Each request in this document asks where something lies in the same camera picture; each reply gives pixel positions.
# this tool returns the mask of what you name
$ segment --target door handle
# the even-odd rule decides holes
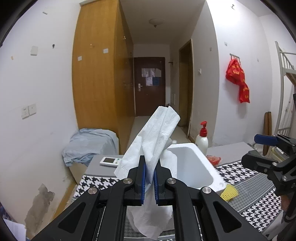
[[[141,91],[141,87],[143,87],[141,84],[138,84],[138,91]]]

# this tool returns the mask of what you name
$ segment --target metal screw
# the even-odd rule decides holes
[[[202,188],[203,193],[209,194],[209,193],[211,193],[211,191],[212,191],[212,189],[210,189],[209,187]]]
[[[131,179],[131,178],[125,178],[124,180],[123,180],[123,183],[124,184],[130,184],[130,183],[132,183],[133,182],[133,180]]]
[[[175,184],[177,181],[176,181],[176,179],[174,179],[174,178],[169,178],[169,179],[167,179],[167,182],[169,183],[169,184]]]
[[[97,191],[98,191],[98,189],[96,189],[96,188],[89,188],[89,190],[88,190],[89,194],[96,194]]]

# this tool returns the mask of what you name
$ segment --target doorway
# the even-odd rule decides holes
[[[181,49],[179,49],[179,116],[178,125],[189,136],[193,99],[193,55],[192,40],[188,41]]]
[[[134,58],[136,116],[151,116],[165,106],[165,58]]]

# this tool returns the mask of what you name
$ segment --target red bag on hook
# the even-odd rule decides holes
[[[239,62],[236,59],[231,59],[229,62],[227,71],[226,71],[226,79],[235,85],[240,83],[240,66]]]
[[[239,86],[239,101],[240,103],[250,103],[250,90],[245,82],[244,71],[237,59],[232,59],[229,62],[226,79]]]

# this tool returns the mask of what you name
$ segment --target white foam container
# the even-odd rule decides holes
[[[223,178],[195,144],[173,144],[167,150],[178,157],[177,179],[188,187],[201,189],[207,186],[218,194],[226,188]]]

